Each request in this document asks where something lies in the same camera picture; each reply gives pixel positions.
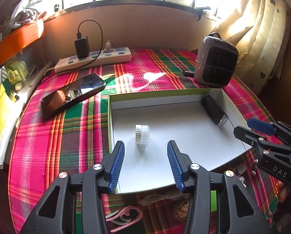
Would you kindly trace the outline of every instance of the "black smartphone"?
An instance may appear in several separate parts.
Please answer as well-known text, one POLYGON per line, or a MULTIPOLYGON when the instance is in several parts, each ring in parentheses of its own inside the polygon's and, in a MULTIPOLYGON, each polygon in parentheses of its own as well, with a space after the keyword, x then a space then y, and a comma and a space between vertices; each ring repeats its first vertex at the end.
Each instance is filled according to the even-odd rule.
POLYGON ((43 119, 49 119, 63 110, 96 95, 105 87, 106 82, 96 73, 69 83, 42 99, 42 117, 43 119))

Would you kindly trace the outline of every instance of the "plaid tablecloth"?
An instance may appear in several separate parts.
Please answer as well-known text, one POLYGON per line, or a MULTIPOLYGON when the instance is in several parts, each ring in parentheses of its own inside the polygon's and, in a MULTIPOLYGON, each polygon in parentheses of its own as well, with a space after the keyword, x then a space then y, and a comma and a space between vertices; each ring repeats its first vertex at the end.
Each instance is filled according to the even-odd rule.
MULTIPOLYGON (((29 101, 14 140, 8 181, 11 215, 17 232, 39 198, 62 171, 81 173, 100 163, 108 147, 108 95, 129 92, 204 88, 194 79, 183 76, 182 69, 194 70, 196 54, 167 50, 132 50, 127 63, 104 65, 53 76, 38 86, 29 101), (41 119, 40 102, 52 91, 89 73, 97 73, 107 83, 101 93, 58 114, 52 120, 41 119)), ((272 117, 257 97, 236 77, 224 88, 245 119, 255 117, 267 122, 272 117)), ((278 142, 274 137, 268 140, 278 142)), ((241 156, 247 166, 243 174, 247 189, 257 201, 269 224, 277 205, 277 180, 264 172, 250 174, 255 156, 247 151, 241 156)), ((104 196, 105 214, 136 204, 151 191, 130 195, 104 196)), ((80 197, 78 196, 77 227, 80 229, 80 197)), ((121 233, 180 234, 184 222, 173 218, 174 202, 164 200, 143 207, 143 218, 121 233)), ((212 214, 210 233, 215 233, 212 214)))

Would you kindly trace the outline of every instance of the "curtain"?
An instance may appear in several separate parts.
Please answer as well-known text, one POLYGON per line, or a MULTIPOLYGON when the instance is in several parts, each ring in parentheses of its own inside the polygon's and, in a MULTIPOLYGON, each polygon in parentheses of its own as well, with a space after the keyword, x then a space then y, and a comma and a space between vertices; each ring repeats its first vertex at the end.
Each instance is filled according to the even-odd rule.
POLYGON ((288 37, 284 41, 283 37, 290 29, 286 6, 285 0, 240 0, 213 29, 236 46, 239 58, 234 74, 256 94, 273 75, 280 76, 283 59, 277 58, 280 50, 284 56, 288 37))

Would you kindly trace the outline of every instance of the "ribbed blue pad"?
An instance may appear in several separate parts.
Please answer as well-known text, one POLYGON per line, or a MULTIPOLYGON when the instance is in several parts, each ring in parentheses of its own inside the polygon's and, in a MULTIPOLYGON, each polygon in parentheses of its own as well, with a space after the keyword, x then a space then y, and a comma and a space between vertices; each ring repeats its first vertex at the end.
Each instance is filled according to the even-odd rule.
POLYGON ((184 183, 183 183, 182 171, 181 171, 178 159, 176 157, 176 154, 174 152, 174 149, 170 142, 168 142, 167 144, 167 156, 168 156, 171 170, 173 172, 176 187, 180 190, 180 192, 183 192, 184 183))
POLYGON ((266 135, 275 135, 276 130, 274 129, 273 125, 270 123, 263 122, 258 119, 249 118, 247 120, 247 125, 254 130, 257 130, 266 135))
POLYGON ((109 183, 109 192, 110 193, 116 188, 118 178, 120 176, 124 156, 125 156, 125 145, 122 142, 120 145, 120 148, 117 152, 117 155, 116 155, 115 160, 114 160, 114 164, 113 164, 111 172, 110 172, 110 183, 109 183))

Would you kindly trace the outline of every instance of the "hand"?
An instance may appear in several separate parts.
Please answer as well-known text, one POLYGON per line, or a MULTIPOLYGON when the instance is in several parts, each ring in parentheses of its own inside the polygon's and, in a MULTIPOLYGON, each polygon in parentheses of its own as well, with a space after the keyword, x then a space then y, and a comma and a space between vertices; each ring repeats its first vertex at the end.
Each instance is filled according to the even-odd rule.
POLYGON ((287 198, 289 192, 287 190, 287 187, 281 181, 279 181, 278 183, 278 188, 279 188, 278 200, 279 202, 283 202, 287 198))

